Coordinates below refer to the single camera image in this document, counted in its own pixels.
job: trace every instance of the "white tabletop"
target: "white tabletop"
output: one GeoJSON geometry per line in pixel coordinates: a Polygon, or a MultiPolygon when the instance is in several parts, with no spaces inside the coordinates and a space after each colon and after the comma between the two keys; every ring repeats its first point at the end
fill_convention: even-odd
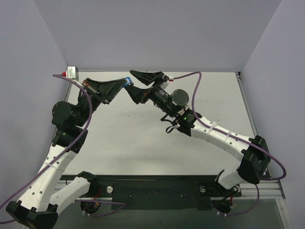
{"type": "MultiPolygon", "coordinates": [[[[166,73],[179,76],[185,73],[166,73]]],[[[146,86],[127,72],[81,72],[80,82],[130,76],[135,86],[146,86]]],[[[198,76],[171,82],[166,91],[185,90],[190,99],[198,76]]],[[[72,87],[68,101],[77,103],[79,90],[72,87]]],[[[195,108],[218,125],[253,137],[250,121],[235,73],[203,73],[195,108]]],[[[136,105],[122,89],[110,105],[94,112],[87,139],[64,175],[81,171],[95,175],[217,175],[237,164],[227,152],[176,130],[167,134],[164,113],[151,101],[136,105]]]]}

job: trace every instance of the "zip tie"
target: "zip tie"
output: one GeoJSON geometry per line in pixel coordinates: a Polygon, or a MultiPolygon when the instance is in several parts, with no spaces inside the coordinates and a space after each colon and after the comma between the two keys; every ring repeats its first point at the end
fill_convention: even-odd
{"type": "Polygon", "coordinates": [[[217,122],[213,122],[212,125],[210,126],[210,129],[209,129],[209,131],[208,131],[208,133],[207,133],[207,134],[208,134],[208,137],[206,138],[206,141],[207,141],[207,142],[210,142],[210,134],[211,134],[213,128],[214,128],[216,125],[217,125],[217,122]]]}
{"type": "Polygon", "coordinates": [[[173,126],[174,129],[177,129],[177,128],[179,128],[179,127],[180,127],[179,124],[173,126]]]}
{"type": "Polygon", "coordinates": [[[228,134],[227,134],[227,136],[226,136],[225,139],[224,139],[224,151],[225,151],[225,142],[228,140],[229,135],[230,135],[231,133],[232,133],[232,131],[229,131],[228,134]]]}
{"type": "Polygon", "coordinates": [[[56,168],[55,167],[55,165],[54,165],[54,163],[53,164],[50,164],[50,163],[48,163],[48,162],[43,162],[44,164],[46,164],[47,166],[49,166],[49,168],[56,168]]]}

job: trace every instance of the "bolt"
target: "bolt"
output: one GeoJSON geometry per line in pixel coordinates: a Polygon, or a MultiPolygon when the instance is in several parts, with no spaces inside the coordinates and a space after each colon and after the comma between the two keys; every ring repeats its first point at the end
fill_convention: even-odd
{"type": "Polygon", "coordinates": [[[199,190],[200,192],[204,193],[206,191],[206,188],[204,186],[200,186],[199,190]]]}
{"type": "Polygon", "coordinates": [[[108,187],[107,187],[107,189],[106,189],[106,191],[107,191],[108,193],[112,193],[112,191],[113,191],[113,187],[108,186],[108,187]]]}

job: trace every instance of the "gray wall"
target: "gray wall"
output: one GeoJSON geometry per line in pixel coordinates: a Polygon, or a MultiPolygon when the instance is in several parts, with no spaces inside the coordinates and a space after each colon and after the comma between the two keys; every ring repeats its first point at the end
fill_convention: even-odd
{"type": "MultiPolygon", "coordinates": [[[[0,1],[0,202],[37,173],[48,152],[51,109],[67,87],[52,73],[66,67],[34,2],[0,1]]],[[[0,221],[9,218],[2,209],[0,221]]]]}
{"type": "Polygon", "coordinates": [[[295,229],[305,224],[304,12],[305,1],[282,1],[241,76],[258,133],[287,168],[282,185],[295,229]]]}
{"type": "Polygon", "coordinates": [[[34,0],[81,70],[241,71],[281,0],[34,0]]]}

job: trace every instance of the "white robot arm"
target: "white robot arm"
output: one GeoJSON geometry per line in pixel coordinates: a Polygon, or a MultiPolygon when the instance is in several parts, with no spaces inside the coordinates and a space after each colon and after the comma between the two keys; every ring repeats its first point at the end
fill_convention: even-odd
{"type": "MultiPolygon", "coordinates": [[[[66,76],[77,81],[77,68],[68,67],[66,76]]],[[[17,222],[33,229],[51,229],[58,215],[75,199],[84,194],[96,196],[99,193],[97,177],[81,172],[69,185],[53,194],[63,172],[86,139],[88,131],[81,126],[85,125],[101,103],[109,104],[128,83],[127,79],[98,82],[87,78],[81,86],[78,85],[81,91],[76,105],[65,101],[54,105],[52,123],[56,125],[57,131],[46,160],[25,193],[6,207],[6,211],[17,222]]]]}
{"type": "Polygon", "coordinates": [[[250,145],[254,144],[268,152],[262,137],[257,135],[252,139],[226,130],[198,113],[196,113],[198,118],[195,117],[194,112],[188,106],[189,96],[185,91],[177,89],[169,95],[164,90],[164,86],[170,78],[162,72],[142,73],[131,70],[130,73],[145,85],[153,83],[147,89],[137,88],[133,85],[128,85],[125,89],[136,104],[152,100],[155,106],[166,113],[161,121],[168,121],[172,124],[169,127],[171,129],[166,129],[167,133],[177,129],[188,136],[200,138],[225,150],[241,162],[238,168],[233,168],[231,171],[222,170],[216,178],[216,183],[222,188],[232,189],[243,181],[252,184],[260,182],[270,158],[250,145]],[[167,116],[174,118],[174,120],[166,120],[167,116]]]}

